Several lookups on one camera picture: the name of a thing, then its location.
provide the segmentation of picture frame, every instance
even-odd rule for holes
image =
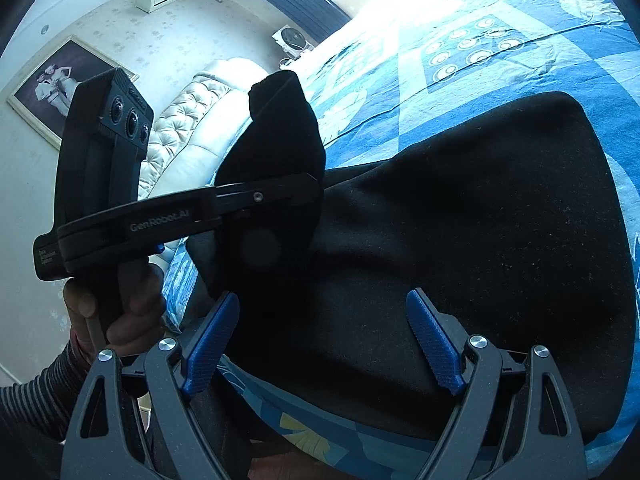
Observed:
[[[110,68],[123,69],[132,81],[139,75],[77,36],[54,44],[13,90],[7,101],[34,130],[60,149],[66,114],[76,86]]]

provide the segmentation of screw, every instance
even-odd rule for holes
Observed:
[[[549,348],[547,348],[546,346],[535,345],[533,347],[533,351],[538,357],[549,357]]]
[[[108,348],[105,348],[98,354],[98,361],[102,361],[102,362],[111,361],[112,357],[113,357],[113,351],[109,350]]]
[[[170,337],[162,339],[162,341],[158,343],[158,348],[163,352],[173,350],[175,348],[175,339],[171,339]]]
[[[471,346],[475,348],[484,348],[487,346],[487,340],[484,336],[481,335],[473,335],[469,338],[469,342]]]

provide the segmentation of hand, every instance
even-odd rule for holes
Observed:
[[[107,330],[108,348],[119,356],[148,351],[164,334],[162,314],[162,270],[147,259],[121,264],[118,268],[120,296],[124,314]],[[95,297],[72,278],[63,291],[71,329],[76,332],[82,357],[91,364],[95,349],[86,320],[97,315]]]

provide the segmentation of couple in photo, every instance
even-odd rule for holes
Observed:
[[[49,65],[40,73],[37,80],[36,97],[43,99],[55,107],[64,117],[69,114],[69,107],[78,87],[78,81],[71,77],[70,66]]]

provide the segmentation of blue patterned bedsheet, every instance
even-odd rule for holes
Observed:
[[[584,107],[607,154],[638,286],[640,44],[611,0],[373,0],[293,69],[318,116],[328,168],[392,157],[415,142],[519,97],[546,91],[572,95]],[[181,246],[165,283],[170,310],[178,312],[193,288],[193,264],[183,253]],[[175,279],[178,270],[181,280]],[[181,314],[174,317],[178,321]],[[411,471],[389,467],[389,451],[379,439],[377,452],[364,444],[344,450],[321,437],[331,434],[332,425],[338,424],[334,416],[322,418],[314,412],[305,419],[300,406],[294,405],[298,402],[285,399],[284,394],[278,397],[277,388],[258,385],[255,378],[229,364],[223,372],[252,400],[258,414],[268,405],[268,412],[276,410],[282,415],[280,422],[270,422],[281,434],[290,438],[303,431],[323,439],[327,451],[316,457],[319,460],[324,457],[340,468],[340,464],[360,459],[360,468],[348,469],[352,474],[359,471],[361,478],[411,477]],[[270,402],[267,394],[260,397],[265,388]],[[298,413],[295,431],[291,429],[292,413]],[[282,425],[285,415],[286,428]],[[612,430],[586,447],[591,476],[610,462],[639,418],[637,339],[620,418]],[[371,438],[376,434],[373,428],[353,431],[363,442],[363,434]],[[424,445],[412,448],[404,441],[393,446],[426,452]],[[330,457],[337,456],[337,449],[345,453],[338,453],[341,458],[336,463]],[[418,456],[420,462],[424,455]],[[371,472],[373,465],[384,465],[388,474],[379,469]]]

